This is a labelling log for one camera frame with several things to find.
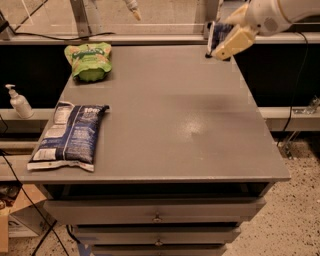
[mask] cardboard box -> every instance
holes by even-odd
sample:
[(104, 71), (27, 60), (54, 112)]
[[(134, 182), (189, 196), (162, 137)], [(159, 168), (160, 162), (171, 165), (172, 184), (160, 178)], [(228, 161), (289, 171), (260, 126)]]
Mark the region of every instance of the cardboard box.
[[(42, 212), (44, 217), (49, 218), (42, 208), (46, 197), (34, 185), (23, 185), (30, 199)], [(0, 252), (8, 252), (9, 237), (34, 237), (38, 236), (45, 229), (45, 220), (37, 212), (24, 192), (20, 190), (13, 205), (8, 203), (7, 207), (0, 210)]]

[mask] green snack bag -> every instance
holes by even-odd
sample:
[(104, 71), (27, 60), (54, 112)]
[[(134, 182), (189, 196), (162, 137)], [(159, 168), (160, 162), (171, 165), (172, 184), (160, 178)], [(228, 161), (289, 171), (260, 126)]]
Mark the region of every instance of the green snack bag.
[(69, 45), (64, 54), (72, 66), (72, 76), (86, 82), (103, 79), (112, 69), (111, 45), (107, 43)]

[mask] drawer handle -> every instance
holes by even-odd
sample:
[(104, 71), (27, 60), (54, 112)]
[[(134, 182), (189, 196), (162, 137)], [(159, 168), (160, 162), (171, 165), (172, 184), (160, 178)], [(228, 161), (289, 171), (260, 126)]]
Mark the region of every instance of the drawer handle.
[(162, 246), (163, 245), (163, 243), (160, 241), (160, 239), (158, 239), (158, 241), (157, 242), (155, 242), (155, 244), (154, 244), (155, 246)]
[(152, 219), (153, 223), (161, 223), (162, 219), (159, 217), (159, 214), (156, 215), (156, 217), (154, 217)]

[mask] table top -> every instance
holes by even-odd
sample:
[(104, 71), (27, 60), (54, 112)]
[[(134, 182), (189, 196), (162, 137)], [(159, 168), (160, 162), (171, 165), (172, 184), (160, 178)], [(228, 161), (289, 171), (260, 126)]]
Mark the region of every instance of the table top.
[(206, 59), (205, 52), (206, 46), (201, 45), (113, 47), (113, 69), (105, 80), (84, 84), (70, 78), (60, 98), (111, 107), (101, 123), (95, 171), (25, 169), (18, 173), (21, 181), (288, 180), (290, 175), (236, 63)]

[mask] chip bag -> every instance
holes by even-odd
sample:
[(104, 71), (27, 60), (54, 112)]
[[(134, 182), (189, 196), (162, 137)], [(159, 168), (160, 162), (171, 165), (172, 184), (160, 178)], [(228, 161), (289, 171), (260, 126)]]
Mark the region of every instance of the chip bag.
[(86, 82), (101, 80), (112, 69), (110, 52), (111, 45), (107, 43), (69, 45), (64, 50), (72, 76)]
[(27, 165), (28, 170), (79, 166), (94, 171), (99, 127), (108, 105), (73, 105), (60, 101), (53, 125)]

